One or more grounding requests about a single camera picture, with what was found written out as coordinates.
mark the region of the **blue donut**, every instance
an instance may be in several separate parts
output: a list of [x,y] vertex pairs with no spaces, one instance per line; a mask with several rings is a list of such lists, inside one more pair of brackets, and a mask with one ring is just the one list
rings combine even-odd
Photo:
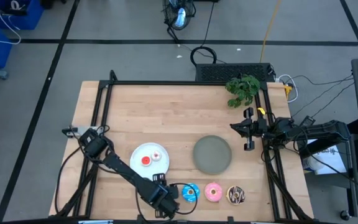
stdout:
[[196,190],[196,194],[194,194],[194,192],[192,194],[189,194],[189,191],[193,191],[193,189],[191,189],[191,187],[189,187],[187,185],[185,185],[185,187],[181,191],[181,194],[187,202],[192,203],[192,202],[196,201],[196,195],[197,195],[197,198],[200,197],[200,190],[199,190],[198,186],[193,183],[189,183],[189,185],[192,186]]

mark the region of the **wooden tabletop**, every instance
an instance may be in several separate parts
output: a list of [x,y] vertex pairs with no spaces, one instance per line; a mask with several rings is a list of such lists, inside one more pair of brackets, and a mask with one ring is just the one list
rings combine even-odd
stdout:
[[[73,118],[74,126],[90,125],[97,87],[98,82],[82,83]],[[289,117],[282,84],[268,83],[268,93],[276,117]],[[261,140],[254,138],[253,151],[243,150],[246,139],[233,131],[229,124],[239,123],[244,119],[242,112],[245,106],[228,108],[226,103],[232,97],[224,86],[113,86],[107,120],[111,129],[106,136],[114,141],[116,153],[121,159],[129,165],[129,158],[137,146],[145,142],[159,143],[170,156],[167,182],[192,182],[201,189],[197,209],[190,215],[176,215],[175,219],[226,221],[228,216],[233,216],[235,221],[274,220],[266,168],[260,158]],[[222,174],[204,174],[193,163],[193,146],[197,140],[207,135],[222,137],[232,149],[232,162]],[[69,139],[63,160],[77,147],[77,142]],[[288,191],[305,213],[313,217],[299,156],[287,150],[282,150],[281,155]],[[78,186],[82,162],[83,155],[79,152],[67,162],[63,170],[58,196],[59,209]],[[230,186],[240,186],[246,192],[245,202],[231,205],[224,197],[218,203],[207,201],[204,187],[211,182],[220,184],[224,193]],[[276,191],[280,214],[284,217],[281,194],[277,188]],[[87,196],[88,190],[85,190],[81,213],[84,213]],[[182,196],[177,201],[182,212],[193,208],[193,204],[185,202]],[[155,219],[154,210],[141,200],[140,207],[147,219]],[[54,213],[55,209],[51,206],[50,214]],[[137,215],[134,187],[121,176],[100,170],[91,218],[133,220]]]

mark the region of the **green plant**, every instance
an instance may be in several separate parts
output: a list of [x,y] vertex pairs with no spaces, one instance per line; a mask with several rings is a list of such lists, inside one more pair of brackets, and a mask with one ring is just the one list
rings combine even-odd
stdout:
[[258,93],[259,88],[260,84],[258,79],[252,75],[242,75],[241,78],[232,78],[226,83],[226,90],[233,95],[237,95],[237,98],[229,100],[227,105],[237,108],[241,105],[243,100],[246,101],[246,106],[250,105],[254,96]]

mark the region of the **white paper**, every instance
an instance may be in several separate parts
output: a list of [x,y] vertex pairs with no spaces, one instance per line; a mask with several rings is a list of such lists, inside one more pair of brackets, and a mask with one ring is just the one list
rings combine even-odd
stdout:
[[[311,139],[308,141],[308,144],[315,141],[315,139]],[[328,165],[332,166],[334,169],[338,170],[339,172],[346,172],[345,165],[343,164],[342,158],[340,153],[338,152],[338,148],[336,146],[331,146],[324,151],[316,153],[315,155],[319,155],[321,158],[321,162],[327,163]],[[321,174],[335,174],[336,172],[333,171],[328,166],[324,166],[324,168],[316,170],[314,174],[321,175]]]

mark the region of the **floor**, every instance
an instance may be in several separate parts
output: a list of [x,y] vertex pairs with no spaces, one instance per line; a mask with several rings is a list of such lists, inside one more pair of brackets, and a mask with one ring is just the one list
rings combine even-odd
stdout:
[[[206,45],[228,63],[258,62],[275,3],[221,0],[214,6]],[[211,6],[196,2],[196,17],[177,32],[188,47],[202,43]],[[5,68],[9,78],[0,80],[0,220],[48,215],[66,144],[60,130],[71,123],[82,81],[107,79],[110,69],[120,80],[195,79],[190,51],[172,44],[161,10],[161,0],[56,1],[36,30],[20,31],[23,43],[13,46]],[[358,58],[358,0],[282,1],[264,57],[278,75],[305,75],[316,83],[340,80],[351,74],[353,58]],[[196,61],[211,60],[197,55]],[[300,95],[290,103],[292,114],[330,87],[304,78],[295,82]],[[317,112],[350,83],[335,86],[296,121]],[[315,118],[319,123],[357,119],[354,87]],[[346,209],[344,189],[313,181],[308,188],[316,218],[358,223],[338,216]]]

